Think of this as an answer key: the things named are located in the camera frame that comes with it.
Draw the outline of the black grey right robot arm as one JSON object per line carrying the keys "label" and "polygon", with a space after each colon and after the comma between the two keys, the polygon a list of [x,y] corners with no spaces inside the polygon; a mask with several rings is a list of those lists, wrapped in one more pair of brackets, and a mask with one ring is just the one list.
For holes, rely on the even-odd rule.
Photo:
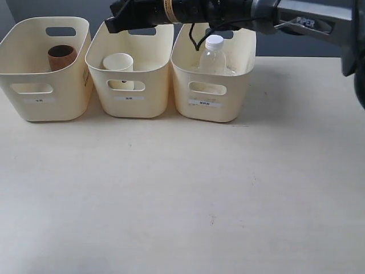
{"label": "black grey right robot arm", "polygon": [[208,23],[212,32],[248,29],[313,37],[341,48],[342,74],[354,76],[364,105],[364,1],[116,1],[105,24],[110,33],[173,23]]}

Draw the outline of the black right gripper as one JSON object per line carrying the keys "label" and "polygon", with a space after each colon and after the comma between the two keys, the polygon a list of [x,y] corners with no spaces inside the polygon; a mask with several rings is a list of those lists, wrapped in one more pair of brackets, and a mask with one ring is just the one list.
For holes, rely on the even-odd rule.
{"label": "black right gripper", "polygon": [[251,17],[252,1],[116,1],[105,24],[111,34],[173,23],[236,23]]}

